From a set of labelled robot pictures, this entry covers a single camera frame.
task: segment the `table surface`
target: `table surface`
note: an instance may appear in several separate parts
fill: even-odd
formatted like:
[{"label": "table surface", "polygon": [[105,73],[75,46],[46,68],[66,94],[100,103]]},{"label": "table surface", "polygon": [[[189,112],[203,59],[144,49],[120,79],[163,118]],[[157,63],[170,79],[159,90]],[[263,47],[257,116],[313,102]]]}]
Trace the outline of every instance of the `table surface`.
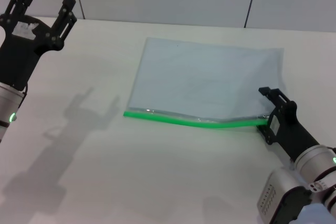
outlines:
[{"label": "table surface", "polygon": [[260,222],[256,202],[281,153],[253,127],[123,117],[148,37],[284,48],[299,121],[336,146],[336,34],[78,20],[64,49],[42,56],[0,145],[1,223]]}]

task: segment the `green zipper seal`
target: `green zipper seal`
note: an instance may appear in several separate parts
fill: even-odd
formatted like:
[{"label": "green zipper seal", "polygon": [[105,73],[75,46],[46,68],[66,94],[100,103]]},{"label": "green zipper seal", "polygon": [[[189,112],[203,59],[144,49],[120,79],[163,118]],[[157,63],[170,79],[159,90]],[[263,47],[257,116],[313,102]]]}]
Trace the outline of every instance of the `green zipper seal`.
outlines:
[{"label": "green zipper seal", "polygon": [[125,111],[124,116],[128,116],[130,118],[140,118],[151,121],[159,121],[164,123],[172,123],[172,124],[179,124],[191,127],[201,127],[201,128],[234,128],[234,127],[258,126],[267,124],[267,119],[251,119],[251,120],[227,122],[227,123],[216,123],[216,122],[205,123],[205,122],[188,121],[173,118],[171,116],[156,115],[144,112],[132,112],[132,111]]}]

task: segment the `label sticker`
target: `label sticker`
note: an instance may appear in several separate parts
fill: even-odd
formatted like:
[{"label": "label sticker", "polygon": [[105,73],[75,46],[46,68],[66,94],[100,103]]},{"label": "label sticker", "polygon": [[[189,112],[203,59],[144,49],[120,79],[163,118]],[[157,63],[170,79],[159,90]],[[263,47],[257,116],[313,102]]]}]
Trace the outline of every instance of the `label sticker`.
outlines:
[{"label": "label sticker", "polygon": [[33,34],[32,30],[38,26],[38,23],[27,24],[23,22],[18,22],[12,32],[13,35],[20,36],[26,39],[35,39],[35,34]]},{"label": "label sticker", "polygon": [[274,133],[275,136],[276,136],[277,133],[278,133],[279,127],[280,127],[279,120],[278,120],[278,118],[274,115],[273,118],[272,118],[272,122],[271,122],[270,128],[271,128],[271,130],[273,131],[273,133]]}]

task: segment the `plastic bag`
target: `plastic bag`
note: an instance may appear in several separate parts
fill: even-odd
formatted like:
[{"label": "plastic bag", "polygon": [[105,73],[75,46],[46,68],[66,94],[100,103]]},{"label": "plastic bag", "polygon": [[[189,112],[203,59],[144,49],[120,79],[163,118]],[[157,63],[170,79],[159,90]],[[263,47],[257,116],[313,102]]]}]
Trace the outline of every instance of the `plastic bag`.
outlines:
[{"label": "plastic bag", "polygon": [[282,49],[147,39],[124,116],[197,127],[266,124],[260,87],[285,87]]}]

